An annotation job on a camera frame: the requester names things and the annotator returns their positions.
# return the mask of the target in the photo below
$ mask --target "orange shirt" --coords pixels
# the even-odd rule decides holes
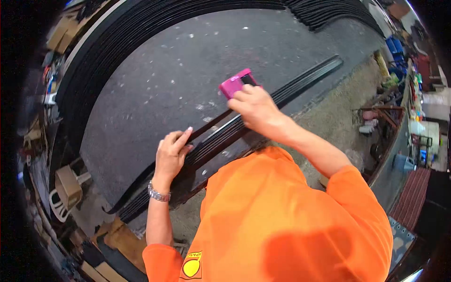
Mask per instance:
[[[343,167],[324,193],[293,158],[270,147],[208,180],[201,223],[183,260],[173,248],[143,251],[149,281],[384,281],[393,237],[359,171]]]

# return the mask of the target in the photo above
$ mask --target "wristwatch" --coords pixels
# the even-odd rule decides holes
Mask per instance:
[[[170,200],[170,193],[169,194],[160,194],[153,189],[152,180],[149,181],[149,185],[147,186],[147,191],[149,192],[149,196],[151,198],[154,198],[155,200],[158,200],[161,202],[169,202],[169,200]]]

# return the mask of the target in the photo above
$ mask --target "hand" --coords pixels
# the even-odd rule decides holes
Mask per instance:
[[[174,177],[180,172],[185,162],[186,154],[193,145],[185,145],[193,132],[192,127],[183,131],[174,131],[160,140],[156,151],[155,173],[152,178],[153,188],[162,194],[169,193]]]
[[[243,89],[235,92],[233,99],[229,100],[228,106],[241,114],[246,127],[279,143],[287,143],[290,128],[297,127],[260,86],[243,85]]]

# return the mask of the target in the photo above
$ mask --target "red mat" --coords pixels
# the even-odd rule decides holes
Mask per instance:
[[[413,231],[426,199],[431,171],[417,168],[412,171],[404,185],[398,202],[391,208],[389,215],[409,231]]]

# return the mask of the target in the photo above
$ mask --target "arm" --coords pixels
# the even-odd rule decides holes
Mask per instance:
[[[352,165],[342,151],[279,111],[268,92],[259,86],[244,85],[229,100],[229,107],[241,114],[245,126],[294,148],[327,178]]]
[[[156,152],[155,174],[152,178],[153,189],[158,193],[169,193],[172,180],[179,173],[186,154],[193,147],[185,146],[192,131],[193,128],[189,127],[185,132],[171,132],[160,141]],[[147,210],[146,242],[147,245],[173,245],[168,202],[150,198]]]

